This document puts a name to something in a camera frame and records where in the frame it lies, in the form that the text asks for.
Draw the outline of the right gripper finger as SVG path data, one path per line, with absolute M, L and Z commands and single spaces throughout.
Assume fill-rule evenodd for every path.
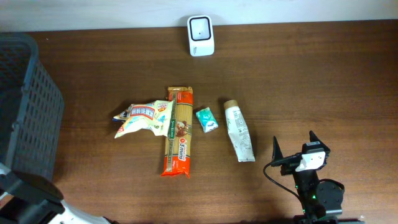
M 274 136 L 273 137 L 273 152 L 272 152 L 272 160 L 271 160 L 271 166 L 279 166 L 280 161 L 283 159 L 283 154 L 280 149 L 279 143 L 277 141 L 277 138 Z
M 309 146 L 325 146 L 325 144 L 316 136 L 316 134 L 313 131 L 309 131 L 309 136 L 310 136 L 310 142 Z

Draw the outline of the white tube with cork cap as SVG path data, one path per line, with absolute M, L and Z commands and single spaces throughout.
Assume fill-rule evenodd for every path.
M 228 136 L 239 162 L 255 162 L 248 126 L 236 100 L 224 103 Z

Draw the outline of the small teal tissue pack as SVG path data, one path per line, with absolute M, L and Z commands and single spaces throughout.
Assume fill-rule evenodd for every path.
M 199 120 L 204 133 L 208 133 L 218 128 L 218 123 L 209 107 L 197 111 L 196 117 Z

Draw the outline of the orange spaghetti packet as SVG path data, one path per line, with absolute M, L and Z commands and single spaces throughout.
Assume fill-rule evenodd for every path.
M 164 170 L 161 176 L 190 175 L 193 89 L 190 86 L 168 87 L 173 103 L 172 119 L 165 139 Z

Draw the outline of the cream snack bag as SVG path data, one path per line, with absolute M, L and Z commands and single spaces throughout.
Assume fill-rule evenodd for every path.
M 155 136 L 167 136 L 172 119 L 173 101 L 156 100 L 147 104 L 131 104 L 122 113 L 113 117 L 113 121 L 123 124 L 114 138 L 127 133 L 148 129 Z

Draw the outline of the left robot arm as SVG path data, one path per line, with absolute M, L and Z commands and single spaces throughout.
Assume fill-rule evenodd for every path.
M 11 198 L 1 206 L 1 223 L 113 223 L 67 204 L 61 191 L 46 178 L 1 164 L 1 199 L 8 196 Z

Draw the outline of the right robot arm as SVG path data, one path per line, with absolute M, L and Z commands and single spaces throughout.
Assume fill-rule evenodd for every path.
M 296 216 L 295 223 L 338 223 L 345 187 L 335 180 L 318 178 L 317 172 L 326 166 L 331 150 L 313 131 L 309 137 L 310 142 L 303 144 L 300 152 L 287 157 L 282 155 L 277 138 L 273 138 L 272 160 L 265 166 L 280 167 L 282 176 L 292 175 L 296 191 L 269 180 L 298 198 L 303 215 Z

